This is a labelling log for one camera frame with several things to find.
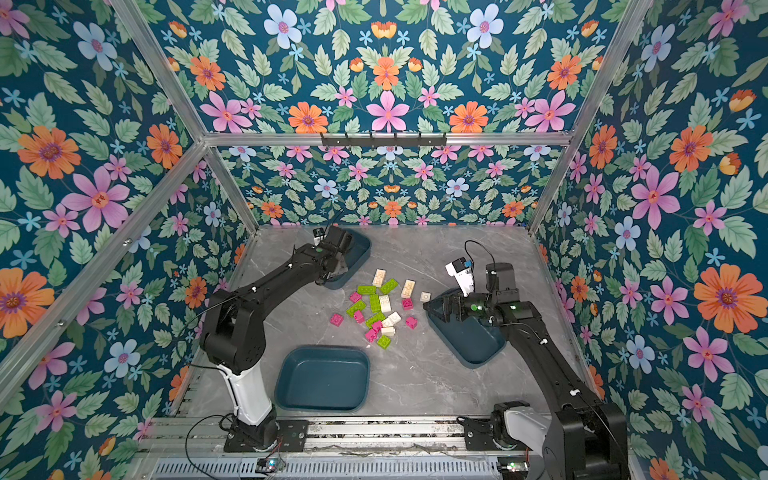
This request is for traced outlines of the black wall hook rail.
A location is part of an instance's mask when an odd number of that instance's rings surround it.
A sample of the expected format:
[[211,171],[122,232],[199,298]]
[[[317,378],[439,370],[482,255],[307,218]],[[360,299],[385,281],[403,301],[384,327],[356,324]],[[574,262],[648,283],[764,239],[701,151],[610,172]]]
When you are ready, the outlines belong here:
[[444,134],[422,133],[393,133],[393,134],[321,134],[321,145],[324,147],[443,147],[448,145]]

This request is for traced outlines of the far teal bin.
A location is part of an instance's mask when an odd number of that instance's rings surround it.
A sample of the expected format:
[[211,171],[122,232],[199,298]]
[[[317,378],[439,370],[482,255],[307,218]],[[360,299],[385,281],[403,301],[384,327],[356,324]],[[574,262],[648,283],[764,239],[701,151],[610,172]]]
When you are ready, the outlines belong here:
[[337,258],[337,269],[325,280],[324,286],[330,290],[341,289],[370,257],[370,239],[356,230],[339,226],[326,228],[321,243],[342,247]]

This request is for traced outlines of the green long lego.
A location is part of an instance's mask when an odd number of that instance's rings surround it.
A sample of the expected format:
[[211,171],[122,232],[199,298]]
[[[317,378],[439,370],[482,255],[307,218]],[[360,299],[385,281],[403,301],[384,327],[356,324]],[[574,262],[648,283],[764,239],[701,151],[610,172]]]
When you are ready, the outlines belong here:
[[385,282],[385,283],[384,283],[384,284],[383,284],[383,285],[382,285],[382,286],[379,288],[379,290],[380,290],[380,292],[381,292],[383,295],[388,295],[388,294],[389,294],[389,293],[391,293],[393,290],[395,290],[395,289],[396,289],[398,286],[399,286],[399,283],[398,283],[398,281],[397,281],[397,280],[395,280],[395,279],[390,279],[390,280],[388,280],[387,282]]
[[369,303],[370,303],[370,309],[373,313],[379,313],[382,311],[381,309],[381,302],[380,302],[380,296],[377,294],[372,294],[369,296]]

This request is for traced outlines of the near teal bin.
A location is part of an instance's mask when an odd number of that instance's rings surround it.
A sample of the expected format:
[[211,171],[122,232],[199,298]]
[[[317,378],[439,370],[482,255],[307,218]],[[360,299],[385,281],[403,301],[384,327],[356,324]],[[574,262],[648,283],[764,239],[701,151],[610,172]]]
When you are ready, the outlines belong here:
[[301,346],[284,359],[274,390],[284,410],[352,412],[366,401],[370,360],[356,348]]

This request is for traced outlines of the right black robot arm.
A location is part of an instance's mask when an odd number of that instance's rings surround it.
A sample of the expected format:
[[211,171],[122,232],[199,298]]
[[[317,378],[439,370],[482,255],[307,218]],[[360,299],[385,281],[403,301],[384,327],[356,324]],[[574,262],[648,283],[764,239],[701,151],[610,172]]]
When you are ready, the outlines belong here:
[[446,270],[458,288],[426,302],[425,310],[445,323],[474,319],[498,329],[525,361],[549,409],[539,414],[524,402],[496,405],[490,421],[495,443],[524,444],[542,458],[552,479],[629,478],[625,414],[576,374],[537,307],[521,299],[513,266],[487,265],[483,292],[476,291],[473,271],[462,259]]

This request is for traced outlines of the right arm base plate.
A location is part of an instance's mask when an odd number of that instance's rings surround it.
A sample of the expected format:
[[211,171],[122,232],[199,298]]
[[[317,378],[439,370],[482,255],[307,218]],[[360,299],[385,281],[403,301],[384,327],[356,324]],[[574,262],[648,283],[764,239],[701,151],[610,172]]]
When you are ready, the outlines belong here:
[[495,435],[490,419],[459,416],[456,421],[463,428],[467,451],[502,451],[514,447]]

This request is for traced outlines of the green small lego near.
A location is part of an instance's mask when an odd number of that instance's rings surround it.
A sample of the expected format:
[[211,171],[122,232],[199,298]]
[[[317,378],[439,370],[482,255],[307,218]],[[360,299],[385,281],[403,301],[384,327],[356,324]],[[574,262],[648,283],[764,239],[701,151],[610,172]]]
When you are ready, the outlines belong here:
[[383,349],[387,349],[389,345],[391,344],[392,340],[390,337],[387,336],[380,336],[378,340],[376,341],[376,344],[379,345]]

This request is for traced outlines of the cream long lego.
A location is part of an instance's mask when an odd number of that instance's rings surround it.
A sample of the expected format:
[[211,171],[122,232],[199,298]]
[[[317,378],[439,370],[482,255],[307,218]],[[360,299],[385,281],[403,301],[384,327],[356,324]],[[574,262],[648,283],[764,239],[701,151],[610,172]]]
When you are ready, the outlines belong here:
[[403,284],[402,290],[401,290],[401,298],[402,299],[411,299],[413,296],[413,291],[415,288],[416,282],[414,280],[406,280]]
[[386,271],[383,269],[377,269],[372,281],[372,285],[377,288],[380,288],[383,286],[385,279],[386,279]]

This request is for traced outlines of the right teal bin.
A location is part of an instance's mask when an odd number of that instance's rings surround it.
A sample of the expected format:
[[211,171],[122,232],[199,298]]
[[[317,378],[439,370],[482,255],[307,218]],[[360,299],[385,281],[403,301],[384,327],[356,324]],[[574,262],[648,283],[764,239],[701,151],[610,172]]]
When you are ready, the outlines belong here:
[[497,356],[506,345],[498,328],[491,328],[479,322],[475,316],[466,316],[459,322],[454,315],[449,321],[443,320],[442,297],[459,293],[458,288],[449,289],[437,298],[433,311],[425,310],[428,322],[437,336],[466,368],[477,369]]

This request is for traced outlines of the green lego mid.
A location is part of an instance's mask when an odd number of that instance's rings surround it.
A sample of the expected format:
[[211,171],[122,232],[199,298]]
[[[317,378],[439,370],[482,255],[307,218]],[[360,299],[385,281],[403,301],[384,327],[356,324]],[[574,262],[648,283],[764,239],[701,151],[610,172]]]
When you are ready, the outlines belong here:
[[354,317],[357,312],[363,311],[367,307],[366,303],[362,300],[359,300],[355,302],[352,306],[350,306],[346,313],[350,317]]

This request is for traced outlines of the teal bin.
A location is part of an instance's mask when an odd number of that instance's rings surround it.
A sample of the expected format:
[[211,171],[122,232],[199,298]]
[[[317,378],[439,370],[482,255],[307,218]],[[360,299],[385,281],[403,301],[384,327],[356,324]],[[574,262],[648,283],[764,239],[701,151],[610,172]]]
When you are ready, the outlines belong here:
[[425,310],[428,322],[437,336],[466,368],[477,369],[497,356],[506,345],[498,328],[491,328],[479,322],[475,316],[466,316],[459,322],[454,315],[449,321],[443,320],[442,297],[459,293],[458,288],[449,289],[437,298],[433,311]]
[[341,289],[370,257],[370,239],[356,230],[339,226],[326,228],[321,243],[342,247],[337,258],[337,269],[325,280],[324,286],[330,290]]
[[274,390],[284,410],[352,412],[366,401],[370,360],[356,348],[301,346],[284,359]]

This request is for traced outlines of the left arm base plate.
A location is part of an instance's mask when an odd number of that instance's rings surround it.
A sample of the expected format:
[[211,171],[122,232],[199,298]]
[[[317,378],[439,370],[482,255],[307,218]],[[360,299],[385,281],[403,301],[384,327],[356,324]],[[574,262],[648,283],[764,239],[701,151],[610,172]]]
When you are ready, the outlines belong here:
[[236,419],[223,449],[226,453],[302,452],[308,429],[309,422],[301,419],[268,419],[263,425],[247,425]]

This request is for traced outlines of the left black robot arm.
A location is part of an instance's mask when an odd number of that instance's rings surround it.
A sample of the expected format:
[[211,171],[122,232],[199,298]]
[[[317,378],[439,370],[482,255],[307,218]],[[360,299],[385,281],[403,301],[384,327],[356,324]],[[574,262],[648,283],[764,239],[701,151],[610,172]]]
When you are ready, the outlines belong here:
[[341,288],[370,257],[371,240],[330,225],[262,278],[234,291],[220,290],[205,313],[200,348],[221,373],[233,403],[232,434],[266,450],[277,441],[276,409],[264,384],[265,320],[293,294],[314,283]]

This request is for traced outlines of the cream lego center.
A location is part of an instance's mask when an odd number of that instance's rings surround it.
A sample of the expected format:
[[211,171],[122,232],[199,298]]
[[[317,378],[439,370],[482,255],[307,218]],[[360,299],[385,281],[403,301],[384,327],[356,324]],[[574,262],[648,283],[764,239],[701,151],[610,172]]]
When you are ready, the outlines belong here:
[[391,302],[388,295],[381,295],[379,297],[379,302],[382,313],[389,313],[392,311]]

